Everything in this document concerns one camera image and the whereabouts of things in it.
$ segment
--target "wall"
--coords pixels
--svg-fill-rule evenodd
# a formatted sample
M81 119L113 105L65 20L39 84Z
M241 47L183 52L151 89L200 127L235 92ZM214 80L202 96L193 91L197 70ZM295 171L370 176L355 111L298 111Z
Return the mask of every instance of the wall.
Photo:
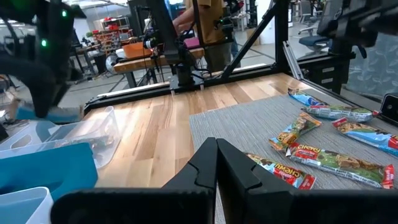
M257 0L257 23L260 24L262 16L267 12L271 0ZM268 23L267 27L260 34L261 44L273 44L275 43L275 18L272 18Z
M84 9L83 12L87 16L87 24L90 30L95 30L93 24L95 20L104 19L105 17L130 15L130 9L128 7L115 5Z
M73 28L76 30L77 38L81 41L81 38L86 37L87 32L90 31L86 19L75 19Z

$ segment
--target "gray carpet mat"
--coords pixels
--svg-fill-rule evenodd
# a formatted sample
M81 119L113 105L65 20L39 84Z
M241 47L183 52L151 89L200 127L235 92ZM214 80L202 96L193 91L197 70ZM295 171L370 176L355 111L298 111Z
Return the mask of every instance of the gray carpet mat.
M315 90L305 90L305 92L331 105L345 105ZM375 189L291 161L270 147L268 139L276 137L290 125L302 112L300 110L302 106L303 104L288 95L282 95L191 115L190 128L195 151L208 137L224 138L243 152L257 154L314 175L317 181L313 189ZM393 164L394 167L398 167L398 158L395 156L347 138L332 126L330 120L319 120L322 121L322 125L304 134L297 142L345 153L380 165ZM398 134L396 128L379 119L373 119L368 124ZM397 179L394 181L395 187L398 186L397 181ZM216 223L225 223L219 194L216 201Z

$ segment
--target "wooden tabletop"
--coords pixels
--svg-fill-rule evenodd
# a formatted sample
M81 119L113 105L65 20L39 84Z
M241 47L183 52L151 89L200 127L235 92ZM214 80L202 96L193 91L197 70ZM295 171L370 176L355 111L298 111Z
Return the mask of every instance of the wooden tabletop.
M190 51L195 58L202 58L205 54L205 50L203 50L203 48L193 49ZM168 65L164 55L161 55L158 58L158 65L159 66ZM113 68L114 68L115 72L117 72L117 73L126 73L126 72L132 72L132 71L139 70L139 69L151 68L154 66L155 66L155 60L150 59L148 57L145 59L138 59L138 60L133 60L130 62L118 63Z
M126 39L126 40L121 40L120 43L122 43L122 44L128 44L128 43L130 43L130 41L136 41L136 40L138 40L138 37L129 37L129 38Z
M99 44L95 44L91 46L82 47L80 49L76 49L76 52L83 53L84 51L96 50L99 46L100 46Z
M114 105L122 140L113 160L98 170L97 187L161 187L192 157L189 116L310 88L275 74L179 95ZM104 108L85 119L102 116Z

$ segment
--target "blue plastic bin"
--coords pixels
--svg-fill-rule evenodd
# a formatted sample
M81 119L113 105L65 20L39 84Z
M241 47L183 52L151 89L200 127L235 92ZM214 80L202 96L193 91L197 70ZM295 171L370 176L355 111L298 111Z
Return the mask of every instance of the blue plastic bin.
M0 144L0 159L88 142L99 169L111 161L121 135L112 106L95 116L97 119L66 125L50 121L32 123Z
M46 187L0 195L1 223L50 224L52 204L52 197Z
M88 143L0 159L0 194L47 187L54 200L98 179Z

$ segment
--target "white plastic container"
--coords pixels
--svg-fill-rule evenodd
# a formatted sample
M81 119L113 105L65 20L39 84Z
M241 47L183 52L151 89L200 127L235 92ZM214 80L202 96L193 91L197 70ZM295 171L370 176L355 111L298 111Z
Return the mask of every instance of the white plastic container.
M50 224L53 200L46 187L35 187L0 195L0 222Z
M38 121L29 125L0 145L0 159L88 142L99 169L111 161L120 138L113 107L109 106L100 119L66 125Z

